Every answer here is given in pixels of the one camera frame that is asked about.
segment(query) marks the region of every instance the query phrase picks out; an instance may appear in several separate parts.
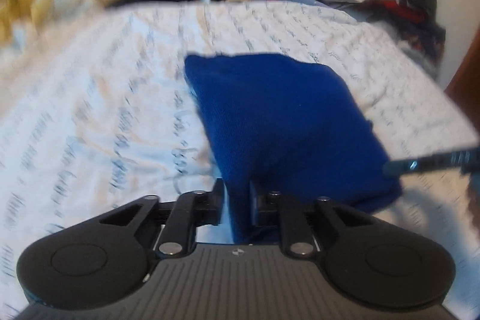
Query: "metal bolt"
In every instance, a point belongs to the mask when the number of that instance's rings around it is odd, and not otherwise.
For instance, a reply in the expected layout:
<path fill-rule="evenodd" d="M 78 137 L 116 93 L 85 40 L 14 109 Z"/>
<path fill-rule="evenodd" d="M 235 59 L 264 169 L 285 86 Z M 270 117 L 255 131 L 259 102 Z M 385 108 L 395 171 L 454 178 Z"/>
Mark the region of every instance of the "metal bolt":
<path fill-rule="evenodd" d="M 294 243 L 290 246 L 290 251 L 296 255 L 310 255 L 314 251 L 314 246 L 309 243 Z"/>
<path fill-rule="evenodd" d="M 178 243 L 166 242 L 160 244 L 158 250 L 165 255 L 177 255 L 179 252 L 181 252 L 181 250 L 183 250 L 183 247 Z"/>

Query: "bed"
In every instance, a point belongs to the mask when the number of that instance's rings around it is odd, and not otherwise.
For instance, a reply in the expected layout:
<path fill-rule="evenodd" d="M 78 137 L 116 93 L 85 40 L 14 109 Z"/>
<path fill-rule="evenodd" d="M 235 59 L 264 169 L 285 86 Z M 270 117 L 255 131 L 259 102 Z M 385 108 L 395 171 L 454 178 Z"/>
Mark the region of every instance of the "bed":
<path fill-rule="evenodd" d="M 220 175 L 183 77 L 188 53 L 278 52 L 344 79 L 388 154 L 478 143 L 464 115 L 387 33 L 291 2 L 136 5 L 46 29 L 0 57 L 0 319 L 25 305 L 15 276 L 33 241 L 145 194 L 175 200 Z M 480 315 L 480 240 L 458 171 L 402 179 L 376 215 L 441 243 L 457 276 L 445 306 Z M 198 240 L 231 242 L 228 211 Z"/>

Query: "blue cloth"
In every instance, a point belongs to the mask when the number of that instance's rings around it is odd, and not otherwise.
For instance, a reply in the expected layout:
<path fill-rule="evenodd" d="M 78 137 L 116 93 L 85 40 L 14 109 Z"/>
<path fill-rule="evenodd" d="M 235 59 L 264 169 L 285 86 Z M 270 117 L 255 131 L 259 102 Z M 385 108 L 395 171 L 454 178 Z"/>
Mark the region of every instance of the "blue cloth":
<path fill-rule="evenodd" d="M 190 55 L 185 76 L 229 192 L 232 234 L 248 242 L 249 181 L 372 212 L 401 193 L 388 157 L 344 81 L 329 67 L 283 55 Z"/>

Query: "brown wooden furniture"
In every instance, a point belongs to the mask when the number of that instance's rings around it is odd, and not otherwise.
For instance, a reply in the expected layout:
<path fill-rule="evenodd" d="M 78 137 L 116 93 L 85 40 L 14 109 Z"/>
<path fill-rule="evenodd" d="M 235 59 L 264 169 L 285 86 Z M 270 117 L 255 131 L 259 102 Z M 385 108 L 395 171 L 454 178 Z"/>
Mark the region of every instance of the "brown wooden furniture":
<path fill-rule="evenodd" d="M 480 29 L 445 92 L 480 132 Z"/>

